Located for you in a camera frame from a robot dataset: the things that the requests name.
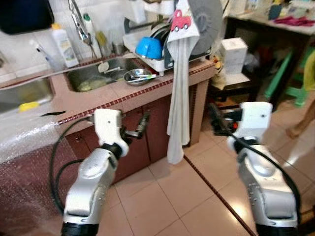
blue bowl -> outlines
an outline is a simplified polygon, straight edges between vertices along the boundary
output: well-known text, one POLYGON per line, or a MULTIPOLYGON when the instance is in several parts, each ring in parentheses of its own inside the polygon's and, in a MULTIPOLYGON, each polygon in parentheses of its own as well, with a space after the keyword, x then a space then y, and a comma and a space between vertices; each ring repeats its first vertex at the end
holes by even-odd
POLYGON ((144 58, 161 59, 162 45, 157 38, 143 37, 137 47, 136 53, 144 58))

red car print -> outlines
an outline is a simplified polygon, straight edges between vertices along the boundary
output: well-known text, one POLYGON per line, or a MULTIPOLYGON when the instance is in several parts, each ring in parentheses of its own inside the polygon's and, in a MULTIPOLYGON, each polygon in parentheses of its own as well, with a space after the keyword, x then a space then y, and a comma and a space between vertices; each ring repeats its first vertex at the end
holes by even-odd
POLYGON ((173 24, 171 27, 171 31, 179 31, 179 29, 188 29, 191 25, 191 18, 190 16, 182 16, 181 10, 176 10, 174 13, 173 24))

white box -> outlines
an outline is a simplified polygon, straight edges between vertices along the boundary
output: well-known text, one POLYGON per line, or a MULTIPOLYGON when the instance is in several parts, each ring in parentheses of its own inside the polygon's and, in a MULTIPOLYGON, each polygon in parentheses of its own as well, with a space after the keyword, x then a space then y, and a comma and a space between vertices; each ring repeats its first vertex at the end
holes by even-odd
POLYGON ((232 64, 224 66, 226 74, 240 74, 243 69, 243 64, 232 64))
POLYGON ((227 74, 241 73, 247 48, 241 38, 229 38, 221 41, 220 55, 227 74))

toothbrush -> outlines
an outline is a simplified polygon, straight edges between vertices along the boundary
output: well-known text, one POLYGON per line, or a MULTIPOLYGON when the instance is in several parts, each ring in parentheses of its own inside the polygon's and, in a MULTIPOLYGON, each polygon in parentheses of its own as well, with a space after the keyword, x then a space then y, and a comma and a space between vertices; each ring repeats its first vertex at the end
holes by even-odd
POLYGON ((132 75, 131 77, 136 77, 136 78, 141 78, 141 77, 148 77, 148 78, 155 78, 157 75, 153 74, 153 75, 132 75))
POLYGON ((31 39, 29 41, 30 45, 33 46, 39 53, 41 53, 45 60, 49 63, 49 65, 52 67, 52 69, 54 71, 59 71, 61 70, 62 68, 60 66, 58 66, 55 62, 54 62, 54 59, 47 53, 45 52, 45 50, 43 49, 43 47, 37 43, 35 40, 31 39))
POLYGON ((137 79, 137 80, 130 80, 129 82, 141 82, 141 81, 145 81, 145 80, 151 80, 151 79, 154 79, 156 78, 157 75, 148 75, 146 78, 141 78, 141 79, 137 79))

metal bowl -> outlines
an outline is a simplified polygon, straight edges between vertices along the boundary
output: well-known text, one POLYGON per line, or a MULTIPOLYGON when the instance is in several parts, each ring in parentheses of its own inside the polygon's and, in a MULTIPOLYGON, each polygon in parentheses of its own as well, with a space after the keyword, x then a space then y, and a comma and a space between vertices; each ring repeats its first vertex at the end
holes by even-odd
POLYGON ((134 70, 128 71, 124 75, 124 79, 125 79, 126 83, 131 85, 131 86, 141 86, 141 85, 144 85, 147 82, 152 80, 152 79, 150 79, 150 80, 144 80, 144 81, 139 81, 139 82, 131 82, 133 80, 140 79, 140 78, 136 77, 138 75, 152 75, 152 73, 147 69, 134 69, 134 70))

